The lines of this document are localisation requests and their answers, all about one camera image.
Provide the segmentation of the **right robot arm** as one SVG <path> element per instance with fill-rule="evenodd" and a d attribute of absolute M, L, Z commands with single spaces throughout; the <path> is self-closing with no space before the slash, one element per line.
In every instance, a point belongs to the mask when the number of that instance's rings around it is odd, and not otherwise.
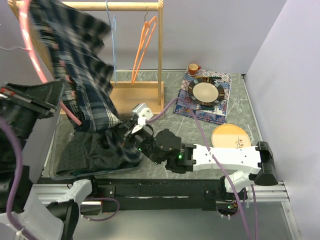
<path fill-rule="evenodd" d="M 242 189 L 257 186 L 275 186 L 278 177 L 274 156 L 265 141 L 242 148 L 210 147 L 183 143 L 169 129 L 154 134 L 148 124 L 131 119 L 120 126 L 123 145 L 132 145 L 155 164 L 165 163 L 168 171 L 177 174 L 207 169 L 231 170 L 234 173 L 220 179 L 219 194 L 231 199 Z"/>

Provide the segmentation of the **navy cream plaid skirt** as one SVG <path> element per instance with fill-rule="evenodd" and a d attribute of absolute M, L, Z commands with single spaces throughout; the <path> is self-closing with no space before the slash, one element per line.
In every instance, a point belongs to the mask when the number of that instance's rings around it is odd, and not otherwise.
<path fill-rule="evenodd" d="M 81 122 L 74 123 L 74 129 L 104 132 L 110 156 L 139 163 L 143 154 L 120 140 L 121 120 L 110 98 L 114 67 L 98 57 L 110 26 L 58 0 L 32 0 L 29 12 L 39 39 L 48 49 L 53 78 L 66 82 L 61 100 Z"/>

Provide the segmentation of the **pink hanger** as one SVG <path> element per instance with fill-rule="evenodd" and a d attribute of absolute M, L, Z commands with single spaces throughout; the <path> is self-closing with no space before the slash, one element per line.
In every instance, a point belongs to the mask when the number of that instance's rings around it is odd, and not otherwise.
<path fill-rule="evenodd" d="M 30 7 L 30 0 L 23 0 L 22 1 L 22 6 L 19 8 L 19 25 L 20 25 L 20 30 L 22 33 L 22 38 L 26 47 L 26 50 L 28 52 L 29 58 L 33 64 L 33 67 L 42 81 L 42 83 L 47 83 L 46 76 L 43 73 L 43 70 L 39 64 L 39 61 L 37 59 L 36 53 L 33 48 L 32 44 L 32 39 L 31 39 L 31 34 L 30 34 L 30 28 L 29 28 L 29 19 L 28 19 L 28 12 L 29 12 L 29 7 Z"/>

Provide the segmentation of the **orange plastic hanger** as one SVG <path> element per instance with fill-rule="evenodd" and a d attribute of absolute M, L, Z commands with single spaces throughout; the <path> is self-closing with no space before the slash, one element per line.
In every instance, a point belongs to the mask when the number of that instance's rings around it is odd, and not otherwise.
<path fill-rule="evenodd" d="M 146 8 L 146 14 L 144 15 L 144 23 L 142 26 L 139 44 L 138 44 L 138 48 L 137 48 L 137 52 L 136 52 L 136 56 L 135 56 L 135 60 L 132 68 L 132 74 L 131 74 L 132 84 L 134 84 L 137 79 L 142 61 L 145 57 L 151 38 L 157 26 L 156 16 L 153 16 L 149 21 L 147 21 L 147 15 L 149 13 L 149 8 L 147 3 L 145 3 L 145 8 Z"/>

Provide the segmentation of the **grey dotted skirt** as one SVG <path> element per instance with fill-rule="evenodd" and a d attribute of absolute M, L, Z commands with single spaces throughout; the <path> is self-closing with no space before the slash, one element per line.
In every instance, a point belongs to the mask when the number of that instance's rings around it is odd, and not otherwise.
<path fill-rule="evenodd" d="M 138 165 L 138 162 L 131 162 L 124 157 L 119 140 L 112 132 L 76 132 L 62 151 L 56 173 L 67 176 L 72 171 L 85 174 L 134 168 Z"/>

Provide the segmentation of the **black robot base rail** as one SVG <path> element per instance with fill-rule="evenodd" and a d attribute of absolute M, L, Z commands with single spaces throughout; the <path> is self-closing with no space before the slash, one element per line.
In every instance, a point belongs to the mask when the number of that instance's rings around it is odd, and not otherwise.
<path fill-rule="evenodd" d="M 215 211 L 236 198 L 214 179 L 94 178 L 92 197 L 103 198 L 102 211 L 192 210 Z"/>

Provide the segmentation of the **green navy plaid skirt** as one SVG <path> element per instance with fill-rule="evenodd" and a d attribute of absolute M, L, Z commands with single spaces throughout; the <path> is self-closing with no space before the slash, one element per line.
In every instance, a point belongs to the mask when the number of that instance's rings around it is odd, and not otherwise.
<path fill-rule="evenodd" d="M 81 170 L 75 170 L 75 171 L 72 171 L 70 174 L 72 176 L 78 176 L 78 175 L 81 175 L 83 172 Z"/>

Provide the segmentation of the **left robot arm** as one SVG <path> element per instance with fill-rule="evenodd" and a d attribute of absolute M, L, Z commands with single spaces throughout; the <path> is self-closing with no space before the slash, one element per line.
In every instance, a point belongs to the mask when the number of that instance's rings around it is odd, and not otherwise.
<path fill-rule="evenodd" d="M 0 89 L 0 221 L 27 240 L 70 240 L 80 207 L 100 194 L 94 178 L 76 180 L 65 195 L 44 205 L 38 198 L 30 168 L 23 163 L 25 147 L 39 119 L 59 108 L 63 80 L 38 85 L 6 83 Z"/>

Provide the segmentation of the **light blue wire hanger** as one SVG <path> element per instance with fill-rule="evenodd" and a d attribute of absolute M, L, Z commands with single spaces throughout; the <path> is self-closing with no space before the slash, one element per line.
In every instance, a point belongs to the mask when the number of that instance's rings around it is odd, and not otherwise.
<path fill-rule="evenodd" d="M 118 83 L 118 79 L 117 79 L 117 54 L 116 54 L 117 19 L 116 19 L 116 15 L 114 15 L 113 18 L 111 19 L 110 10 L 109 10 L 109 3 L 107 0 L 105 1 L 105 7 L 106 7 L 108 23 L 110 25 L 110 32 L 111 32 L 114 83 L 117 85 L 117 83 Z"/>

